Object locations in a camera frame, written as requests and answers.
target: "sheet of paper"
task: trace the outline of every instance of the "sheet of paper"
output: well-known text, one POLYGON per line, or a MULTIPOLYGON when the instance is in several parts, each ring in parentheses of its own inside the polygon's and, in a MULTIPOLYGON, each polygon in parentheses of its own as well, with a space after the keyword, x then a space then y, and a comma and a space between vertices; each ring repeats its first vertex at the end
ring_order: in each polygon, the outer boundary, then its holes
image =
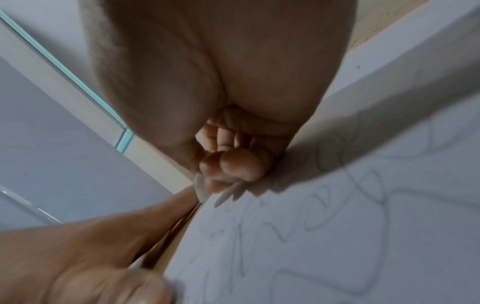
POLYGON ((480 302, 480 18, 324 100, 278 168, 213 196, 181 302, 480 302))

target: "paper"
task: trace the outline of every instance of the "paper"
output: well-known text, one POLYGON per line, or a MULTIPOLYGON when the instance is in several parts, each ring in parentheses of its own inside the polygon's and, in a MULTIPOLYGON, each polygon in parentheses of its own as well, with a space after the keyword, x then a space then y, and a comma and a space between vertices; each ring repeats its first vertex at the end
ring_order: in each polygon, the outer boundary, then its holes
POLYGON ((480 19, 322 102, 264 180, 213 196, 183 303, 480 302, 480 19))

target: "human hand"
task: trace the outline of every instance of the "human hand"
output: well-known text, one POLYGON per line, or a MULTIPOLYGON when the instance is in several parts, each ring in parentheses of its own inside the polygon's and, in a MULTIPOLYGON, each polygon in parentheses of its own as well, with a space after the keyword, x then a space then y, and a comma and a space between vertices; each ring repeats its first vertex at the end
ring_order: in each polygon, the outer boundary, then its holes
POLYGON ((136 212, 0 233, 0 303, 170 304, 158 274, 127 267, 196 203, 188 187, 136 212))
POLYGON ((80 3, 111 105, 211 192, 260 179, 284 153, 337 72, 356 11, 355 0, 80 3))

